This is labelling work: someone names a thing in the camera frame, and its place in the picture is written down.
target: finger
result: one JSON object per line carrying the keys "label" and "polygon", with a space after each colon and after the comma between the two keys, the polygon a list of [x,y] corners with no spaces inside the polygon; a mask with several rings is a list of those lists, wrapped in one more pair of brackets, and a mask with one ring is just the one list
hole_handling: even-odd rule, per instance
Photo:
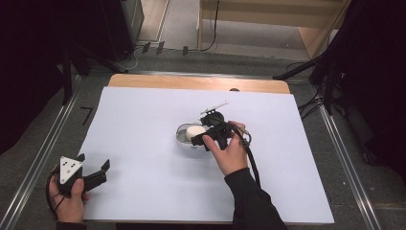
{"label": "finger", "polygon": [[230,123],[231,125],[234,125],[234,126],[245,128],[245,124],[243,124],[243,123],[239,123],[239,122],[235,122],[235,121],[229,121],[228,123]]}
{"label": "finger", "polygon": [[229,121],[228,123],[235,126],[238,129],[239,134],[241,134],[241,135],[244,134],[243,130],[245,129],[245,124],[238,123],[238,122],[235,122],[235,121]]}
{"label": "finger", "polygon": [[56,175],[53,175],[51,177],[50,187],[48,188],[48,191],[49,191],[51,197],[59,194],[59,189],[57,188],[57,184],[56,184]]}
{"label": "finger", "polygon": [[204,141],[204,144],[206,144],[207,148],[214,154],[214,156],[217,156],[218,153],[221,152],[221,150],[215,144],[212,137],[210,137],[208,135],[203,135],[202,139]]}
{"label": "finger", "polygon": [[77,179],[71,190],[71,199],[81,200],[81,194],[83,192],[84,182],[83,179]]}

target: gray floor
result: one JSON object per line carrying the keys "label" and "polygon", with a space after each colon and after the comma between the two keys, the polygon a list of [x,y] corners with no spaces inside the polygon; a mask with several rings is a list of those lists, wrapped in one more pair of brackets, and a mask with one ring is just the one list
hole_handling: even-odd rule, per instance
{"label": "gray floor", "polygon": [[[163,31],[163,38],[167,38],[166,44],[169,46],[166,45],[166,48],[178,49],[175,42],[170,43],[174,39],[168,36],[168,32],[166,33],[165,29],[169,29],[169,23],[166,24]],[[181,51],[164,50],[162,55],[156,56],[152,48],[146,54],[137,53],[138,64],[130,73],[161,71],[224,74],[236,75],[238,78],[271,79],[272,76],[284,73],[289,63],[305,59],[304,56],[294,51],[288,51],[291,52],[290,55],[280,55],[283,53],[281,44],[286,43],[286,40],[299,39],[297,37],[298,34],[294,33],[294,29],[286,29],[292,32],[291,36],[284,39],[275,38],[277,39],[275,43],[269,46],[279,47],[280,52],[273,54],[268,51],[267,54],[269,56],[256,53],[253,55],[254,57],[247,57],[246,55],[250,52],[239,53],[241,50],[246,49],[246,47],[239,45],[230,49],[230,51],[224,52],[231,55],[221,55],[214,52],[189,53],[187,56],[182,56]],[[217,50],[220,49],[221,42],[225,41],[217,41]],[[304,51],[303,46],[297,47],[297,49],[299,50],[298,52]],[[134,58],[128,58],[122,61],[121,64],[131,66],[134,64]],[[87,115],[87,111],[80,109],[80,107],[90,106],[97,108],[102,88],[108,84],[111,77],[111,73],[102,66],[94,62],[92,62],[92,65],[93,70],[91,75],[90,77],[83,78],[72,111],[52,148],[47,164],[43,168],[38,181],[36,181],[30,198],[25,203],[14,229],[54,228],[55,223],[47,210],[45,202],[44,183],[46,176],[52,167],[58,163],[58,158],[61,155],[75,156],[78,154],[80,145],[95,114],[93,112],[89,121],[83,126],[82,123]],[[312,97],[311,86],[306,80],[310,71],[303,72],[297,78],[288,81],[289,88],[295,96],[297,104],[303,104]],[[58,92],[49,101],[17,145],[0,155],[0,218],[7,212],[14,193],[34,161],[43,140],[61,109],[61,101],[62,91]],[[372,167],[365,164],[362,159],[362,150],[346,119],[335,111],[333,117],[338,125],[355,169],[357,169],[359,177],[375,207],[382,229],[403,229],[406,226],[406,187],[401,178],[387,167]],[[290,226],[289,229],[366,229],[321,113],[317,111],[308,116],[304,120],[304,128],[330,201],[335,223],[322,226]],[[90,222],[89,229],[114,229],[114,224]]]}

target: black cloth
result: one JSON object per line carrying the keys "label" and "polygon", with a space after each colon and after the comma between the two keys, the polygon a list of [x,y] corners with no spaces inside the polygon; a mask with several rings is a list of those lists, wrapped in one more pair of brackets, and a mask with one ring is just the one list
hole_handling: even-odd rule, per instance
{"label": "black cloth", "polygon": [[[277,209],[271,202],[271,196],[257,186],[249,168],[233,172],[224,179],[230,187],[235,200],[234,230],[287,229]],[[59,222],[56,225],[56,230],[86,229],[84,224],[77,225],[77,228],[72,228],[75,226],[71,224]],[[127,224],[125,229],[132,229],[132,227]]]}

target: tripod leg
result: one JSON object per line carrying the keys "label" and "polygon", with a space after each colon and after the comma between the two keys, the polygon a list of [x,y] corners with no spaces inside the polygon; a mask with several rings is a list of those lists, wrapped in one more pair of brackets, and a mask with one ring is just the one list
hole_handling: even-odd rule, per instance
{"label": "tripod leg", "polygon": [[69,47],[63,51],[63,105],[66,105],[72,97],[72,73],[71,59],[69,58]]}

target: wrist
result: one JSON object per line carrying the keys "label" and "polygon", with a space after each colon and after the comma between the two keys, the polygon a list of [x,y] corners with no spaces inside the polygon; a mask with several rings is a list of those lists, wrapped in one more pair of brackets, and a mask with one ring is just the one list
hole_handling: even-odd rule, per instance
{"label": "wrist", "polygon": [[259,189],[249,168],[232,172],[224,177],[233,193],[235,202],[239,202]]}

